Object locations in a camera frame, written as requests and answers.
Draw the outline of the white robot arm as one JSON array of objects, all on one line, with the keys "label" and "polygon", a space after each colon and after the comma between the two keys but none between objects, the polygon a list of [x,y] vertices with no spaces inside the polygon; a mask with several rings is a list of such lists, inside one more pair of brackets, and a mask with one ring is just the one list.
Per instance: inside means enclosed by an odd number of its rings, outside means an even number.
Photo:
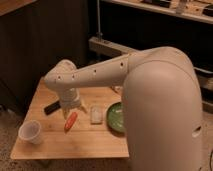
[{"label": "white robot arm", "polygon": [[181,50],[158,47],[76,69],[60,61],[44,77],[61,107],[70,90],[121,86],[132,171],[202,169],[202,97],[193,64]]}]

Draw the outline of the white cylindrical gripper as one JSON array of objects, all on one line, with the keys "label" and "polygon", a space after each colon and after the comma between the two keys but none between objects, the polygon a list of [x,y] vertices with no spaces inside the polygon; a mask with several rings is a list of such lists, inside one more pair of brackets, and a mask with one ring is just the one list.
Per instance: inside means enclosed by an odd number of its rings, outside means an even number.
[{"label": "white cylindrical gripper", "polygon": [[67,109],[73,109],[78,107],[79,110],[81,110],[84,113],[87,113],[86,108],[84,106],[80,106],[81,99],[80,99],[79,91],[77,89],[72,88],[69,90],[61,91],[58,93],[58,95],[59,95],[59,102],[62,108],[62,114],[64,119],[67,119],[67,116],[68,116]]}]

